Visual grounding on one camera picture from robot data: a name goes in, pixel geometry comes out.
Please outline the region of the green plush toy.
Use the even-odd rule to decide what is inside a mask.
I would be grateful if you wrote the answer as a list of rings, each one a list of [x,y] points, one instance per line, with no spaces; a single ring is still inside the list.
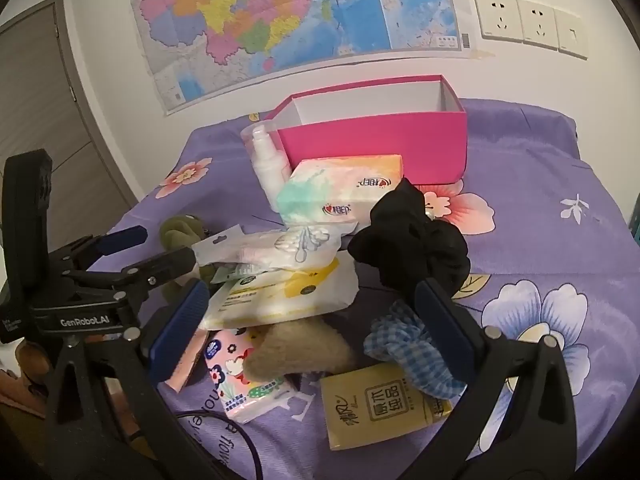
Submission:
[[[163,222],[160,226],[160,244],[166,252],[170,250],[191,247],[197,242],[208,237],[207,231],[203,226],[203,222],[199,218],[189,216],[175,216]],[[183,274],[175,280],[165,284],[162,287],[163,297],[168,301],[174,301],[178,298],[183,286],[192,278],[198,278],[212,288],[210,284],[216,273],[215,266],[199,266],[196,264],[193,269]]]

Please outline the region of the blue gingham scrunchie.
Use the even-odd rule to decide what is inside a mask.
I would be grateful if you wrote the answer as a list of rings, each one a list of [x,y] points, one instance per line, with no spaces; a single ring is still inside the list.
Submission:
[[[425,324],[401,300],[372,322],[363,353],[397,364],[414,388],[433,398],[452,400],[466,388],[466,383],[450,372]]]

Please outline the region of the pink floral tissue pack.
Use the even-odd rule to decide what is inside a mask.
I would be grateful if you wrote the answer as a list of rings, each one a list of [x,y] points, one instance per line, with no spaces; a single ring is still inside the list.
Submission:
[[[206,367],[226,415],[238,424],[280,408],[295,393],[284,377],[255,382],[244,370],[246,359],[262,343],[259,328],[218,330],[204,348]]]

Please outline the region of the black scrunchie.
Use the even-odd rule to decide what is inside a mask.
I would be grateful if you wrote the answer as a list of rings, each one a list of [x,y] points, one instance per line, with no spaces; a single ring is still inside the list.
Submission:
[[[378,270],[381,284],[409,306],[416,286],[427,278],[454,296],[471,269],[460,230],[428,218],[424,195],[406,178],[373,206],[370,224],[350,240],[347,250],[357,262]]]

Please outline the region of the yellow tissue pack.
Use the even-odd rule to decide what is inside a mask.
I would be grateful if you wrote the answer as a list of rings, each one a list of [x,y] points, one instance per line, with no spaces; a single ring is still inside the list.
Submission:
[[[446,418],[452,403],[409,384],[402,369],[381,363],[320,380],[326,432],[333,451],[392,440]]]

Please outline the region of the cotton swab packet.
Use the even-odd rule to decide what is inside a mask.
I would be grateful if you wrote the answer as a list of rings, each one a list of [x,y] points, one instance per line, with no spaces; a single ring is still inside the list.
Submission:
[[[261,269],[310,270],[328,266],[357,222],[293,226],[285,231],[216,234],[194,244],[200,266],[242,263]]]

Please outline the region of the purple floral bedsheet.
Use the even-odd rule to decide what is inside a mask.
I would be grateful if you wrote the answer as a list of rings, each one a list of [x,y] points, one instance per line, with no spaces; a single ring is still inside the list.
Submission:
[[[577,458],[628,422],[639,393],[639,248],[616,203],[578,154],[574,122],[544,108],[469,100],[469,155],[451,216],[486,284],[464,304],[506,336],[552,334],[574,394]],[[364,448],[329,447],[320,385],[251,422],[245,437],[210,418],[221,403],[204,367],[164,391],[184,428],[245,478],[393,479],[435,435],[426,428]]]

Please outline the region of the beige plush toy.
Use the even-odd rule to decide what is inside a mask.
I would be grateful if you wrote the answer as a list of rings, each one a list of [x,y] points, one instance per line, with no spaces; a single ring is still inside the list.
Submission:
[[[243,361],[244,375],[266,382],[292,374],[341,374],[354,370],[357,356],[345,338],[316,316],[269,325]]]

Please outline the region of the grey wardrobe door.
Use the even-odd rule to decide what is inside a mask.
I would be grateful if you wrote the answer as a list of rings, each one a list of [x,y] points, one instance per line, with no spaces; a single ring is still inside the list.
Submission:
[[[50,248],[107,232],[137,203],[90,110],[63,0],[1,26],[1,159],[38,148],[52,158]]]

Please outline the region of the white spray bottle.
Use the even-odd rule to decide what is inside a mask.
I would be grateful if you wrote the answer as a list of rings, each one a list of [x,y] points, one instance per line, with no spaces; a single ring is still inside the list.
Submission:
[[[277,198],[292,169],[277,126],[271,120],[254,122],[241,131],[241,139],[271,210],[278,212]]]

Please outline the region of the pastel tissue box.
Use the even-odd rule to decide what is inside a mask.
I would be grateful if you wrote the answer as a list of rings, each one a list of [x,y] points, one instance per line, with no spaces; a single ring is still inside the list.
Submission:
[[[393,155],[305,159],[277,197],[289,226],[370,222],[373,206],[404,176],[402,157]]]

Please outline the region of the pink cardboard box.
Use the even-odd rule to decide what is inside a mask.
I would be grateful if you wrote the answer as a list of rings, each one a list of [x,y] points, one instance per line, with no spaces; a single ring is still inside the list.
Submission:
[[[288,96],[267,119],[292,166],[304,159],[399,155],[413,184],[459,181],[468,118],[442,75],[337,84]]]

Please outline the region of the colourful wall map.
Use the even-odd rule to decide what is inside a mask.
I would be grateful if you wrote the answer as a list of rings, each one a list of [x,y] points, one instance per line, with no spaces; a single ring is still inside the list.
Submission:
[[[130,0],[167,113],[345,58],[465,56],[469,0]]]

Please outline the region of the white wall socket panel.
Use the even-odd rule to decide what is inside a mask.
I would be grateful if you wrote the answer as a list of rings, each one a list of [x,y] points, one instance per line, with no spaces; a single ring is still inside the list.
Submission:
[[[586,60],[588,35],[573,13],[529,0],[474,0],[484,39],[518,42]]]

